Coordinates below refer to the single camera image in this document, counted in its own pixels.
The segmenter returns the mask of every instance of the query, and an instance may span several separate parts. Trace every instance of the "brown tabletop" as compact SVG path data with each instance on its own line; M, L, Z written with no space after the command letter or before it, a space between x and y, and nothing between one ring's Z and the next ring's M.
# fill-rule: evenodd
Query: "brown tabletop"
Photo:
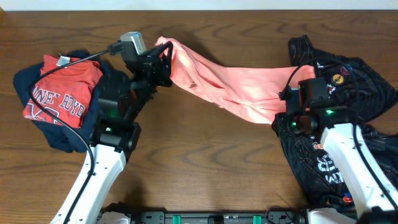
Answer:
M0 223L48 223L85 158L51 149L22 117L14 74L43 54L104 50L129 31L141 31L147 47L173 37L218 64L259 68L289 67L287 41L307 34L316 48L363 58L398 88L397 11L7 12L0 24ZM120 57L104 58L127 72ZM177 86L159 92L137 119L137 149L104 205L259 211L306 204L269 125ZM372 124L396 133L397 113L394 107Z

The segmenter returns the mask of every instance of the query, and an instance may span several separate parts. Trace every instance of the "clothing tag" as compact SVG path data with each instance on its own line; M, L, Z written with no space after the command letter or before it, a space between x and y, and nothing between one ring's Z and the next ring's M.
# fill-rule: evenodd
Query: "clothing tag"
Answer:
M61 56L60 60L58 60L58 62L57 62L57 66L65 65L65 64L69 63L69 61L70 61L69 57Z

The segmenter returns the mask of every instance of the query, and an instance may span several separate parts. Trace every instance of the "pink cloth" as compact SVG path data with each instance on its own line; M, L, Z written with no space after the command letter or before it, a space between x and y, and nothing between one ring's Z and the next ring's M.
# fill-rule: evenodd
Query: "pink cloth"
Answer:
M175 39L160 37L156 45L171 41L173 82L200 98L253 123L271 124L275 114L285 111L280 101L287 79L296 67L289 68L229 68L217 65ZM302 67L294 75L290 86L315 78L311 66Z

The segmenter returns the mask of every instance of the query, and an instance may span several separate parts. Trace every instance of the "clothing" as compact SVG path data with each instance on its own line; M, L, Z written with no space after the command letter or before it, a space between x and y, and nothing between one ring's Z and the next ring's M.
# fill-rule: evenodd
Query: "clothing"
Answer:
M70 58L75 62L79 58ZM44 55L44 66L41 75L55 69L58 58ZM33 97L47 110L73 128L80 128L89 107L91 94L98 80L102 77L100 63L84 61L63 68L43 78L33 90ZM42 112L32 100L25 106L25 118L62 125Z
M84 58L89 56L88 52L77 50L67 54L68 57ZM99 60L101 65L100 69L103 74L112 74L113 71L105 62ZM22 104L26 106L29 97L29 88L40 78L40 69L44 66L44 63L34 65L32 67L23 69L16 73L14 77L14 88L17 91L18 97ZM100 93L94 88L91 96L90 106L87 106L86 115L83 118L81 128L75 128L75 131L83 136L83 139L88 142L90 140L90 134L93 131L94 123L96 122L96 115L100 109L98 103L98 97ZM44 134L50 147L59 149L65 152L85 152L86 147L83 142L76 136L75 133L71 132L64 126L54 125L52 123L32 121Z
M344 67L327 59L309 64L314 66L317 77L325 78L329 96L335 105L357 108L366 145L389 180L398 187L398 169L395 165L398 164L398 137L380 134L364 124L395 105L396 90L362 59L314 49L306 35L289 41L289 53L294 66L314 57L334 57L353 68L360 89L359 106L354 103L353 76ZM338 168L313 136L282 134L280 140L290 167L311 204L330 203L340 210L353 207L351 195Z
M156 45L171 41L172 81L200 98L253 123L271 124L275 114L285 111L278 92L286 85L295 67L228 68L217 65L180 42L160 37ZM304 66L290 84L314 78L313 67Z

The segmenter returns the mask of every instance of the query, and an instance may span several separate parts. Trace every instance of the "red shirt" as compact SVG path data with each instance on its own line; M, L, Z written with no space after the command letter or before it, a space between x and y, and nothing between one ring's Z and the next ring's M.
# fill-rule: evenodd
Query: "red shirt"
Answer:
M70 58L75 62L79 58ZM44 55L41 74L57 68L58 58ZM91 94L102 76L100 63L84 61L63 68L40 80L34 88L34 98L47 110L69 124L80 128L90 105ZM61 125L40 110L32 100L24 109L24 117Z

